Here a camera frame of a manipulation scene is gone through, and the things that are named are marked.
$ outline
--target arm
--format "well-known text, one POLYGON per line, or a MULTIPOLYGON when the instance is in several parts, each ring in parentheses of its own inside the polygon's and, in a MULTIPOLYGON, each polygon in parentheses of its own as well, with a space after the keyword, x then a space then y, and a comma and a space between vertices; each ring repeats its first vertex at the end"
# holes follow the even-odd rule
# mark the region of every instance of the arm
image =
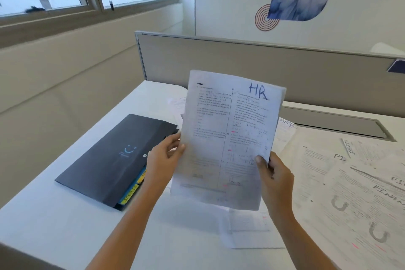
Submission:
POLYGON ((180 134, 168 136, 148 154, 144 183, 124 217, 104 242, 86 270, 130 269, 157 200, 173 176, 185 150, 180 134))
POLYGON ((256 157, 256 163, 262 182, 263 200, 297 270, 336 270, 331 260, 294 217, 292 212, 294 175, 273 152, 269 165, 261 156, 256 157))

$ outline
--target expanding file folder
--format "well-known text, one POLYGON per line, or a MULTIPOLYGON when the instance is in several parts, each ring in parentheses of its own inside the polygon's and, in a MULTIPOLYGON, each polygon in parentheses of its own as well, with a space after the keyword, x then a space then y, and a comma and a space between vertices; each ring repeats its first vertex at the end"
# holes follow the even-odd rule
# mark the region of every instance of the expanding file folder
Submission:
POLYGON ((147 161, 148 152, 177 125, 129 114, 55 181, 108 206, 119 205, 147 161))

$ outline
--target pink highlighter mark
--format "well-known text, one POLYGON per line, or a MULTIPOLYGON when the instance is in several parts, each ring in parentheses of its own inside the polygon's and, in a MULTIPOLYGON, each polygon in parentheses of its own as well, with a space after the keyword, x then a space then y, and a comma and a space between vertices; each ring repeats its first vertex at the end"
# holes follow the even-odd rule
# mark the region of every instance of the pink highlighter mark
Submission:
POLYGON ((376 244, 377 247, 379 247, 381 250, 383 250, 385 253, 387 253, 386 250, 384 250, 382 247, 380 247, 379 245, 376 244))

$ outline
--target desk surface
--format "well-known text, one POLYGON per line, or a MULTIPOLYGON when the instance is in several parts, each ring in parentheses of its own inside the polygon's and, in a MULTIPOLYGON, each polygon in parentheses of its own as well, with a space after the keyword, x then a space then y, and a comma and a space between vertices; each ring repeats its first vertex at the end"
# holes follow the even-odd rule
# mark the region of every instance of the desk surface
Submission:
MULTIPOLYGON (((167 98, 184 97, 180 86, 144 81, 0 210, 0 242, 66 270, 84 269, 122 212, 54 181, 77 158, 133 113, 175 122, 167 98)), ((285 102, 283 105, 379 119, 405 144, 405 119, 285 102)), ((281 157, 291 165, 302 139, 345 152, 343 134, 300 127, 281 157)), ((294 269, 285 249, 225 248, 217 218, 198 203, 165 192, 146 227, 132 269, 294 269)))

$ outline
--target forearm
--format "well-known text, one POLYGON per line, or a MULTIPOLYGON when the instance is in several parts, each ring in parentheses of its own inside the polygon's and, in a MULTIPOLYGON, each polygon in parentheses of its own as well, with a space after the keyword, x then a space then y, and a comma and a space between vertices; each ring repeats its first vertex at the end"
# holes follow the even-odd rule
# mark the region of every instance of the forearm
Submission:
POLYGON ((336 270, 293 215, 275 220, 274 224, 297 270, 336 270))
POLYGON ((86 270, 130 269, 149 215, 160 194, 141 187, 126 214, 114 228, 86 270))

